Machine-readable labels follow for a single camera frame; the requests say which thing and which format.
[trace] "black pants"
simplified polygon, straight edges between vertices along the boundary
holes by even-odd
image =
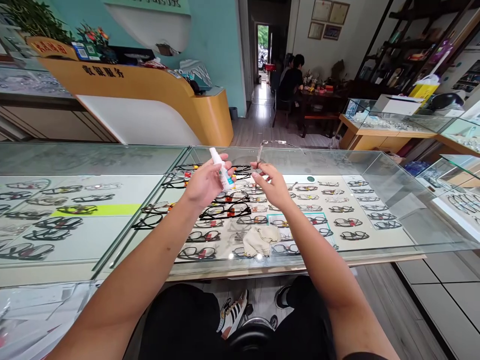
[[[278,325],[261,353],[249,353],[248,360],[335,359],[327,308],[310,278],[298,276],[286,300],[293,312]],[[187,284],[169,287],[152,303],[138,359],[240,359],[241,354],[232,353],[217,333],[219,323],[220,307],[214,294]]]

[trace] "trash bin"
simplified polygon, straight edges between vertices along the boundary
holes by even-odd
[[[239,119],[239,110],[236,107],[229,107],[228,111],[230,112],[230,119],[232,121]]]

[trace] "hand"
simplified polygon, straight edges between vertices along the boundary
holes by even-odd
[[[253,169],[257,168],[256,162],[251,162],[250,165]],[[268,201],[280,210],[292,204],[295,205],[283,175],[269,163],[260,163],[258,167],[261,173],[252,172],[251,177],[263,189]],[[262,177],[264,175],[268,175],[266,180]]]
[[[220,154],[223,161],[227,160],[228,157],[228,154]],[[212,159],[200,166],[191,176],[182,198],[185,198],[190,205],[197,207],[199,210],[203,210],[210,205],[224,189],[219,178],[221,167],[220,164],[214,164]],[[225,169],[228,170],[230,176],[235,171],[230,161],[225,161]]]

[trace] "doorway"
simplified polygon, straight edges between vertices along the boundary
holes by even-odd
[[[269,26],[257,25],[257,44],[258,44],[258,74],[261,76],[261,82],[268,82],[265,65],[270,62],[269,51]]]

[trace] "black hair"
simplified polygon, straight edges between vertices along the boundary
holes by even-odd
[[[305,64],[305,58],[302,54],[297,54],[295,55],[295,58],[293,59],[293,68],[296,69],[299,67],[299,65],[304,65]]]

